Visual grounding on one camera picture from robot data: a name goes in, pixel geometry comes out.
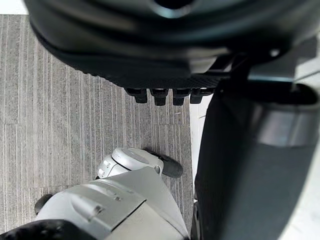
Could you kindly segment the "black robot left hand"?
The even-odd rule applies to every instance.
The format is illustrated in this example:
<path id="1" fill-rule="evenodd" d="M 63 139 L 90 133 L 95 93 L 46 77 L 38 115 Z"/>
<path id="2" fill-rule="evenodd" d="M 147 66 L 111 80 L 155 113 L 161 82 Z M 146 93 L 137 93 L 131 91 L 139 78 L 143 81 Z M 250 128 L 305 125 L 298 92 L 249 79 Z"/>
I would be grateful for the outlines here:
<path id="1" fill-rule="evenodd" d="M 76 70 L 157 106 L 212 97 L 191 235 L 276 240 L 319 138 L 320 97 L 294 83 L 317 53 L 317 0 L 27 0 L 40 43 Z"/>

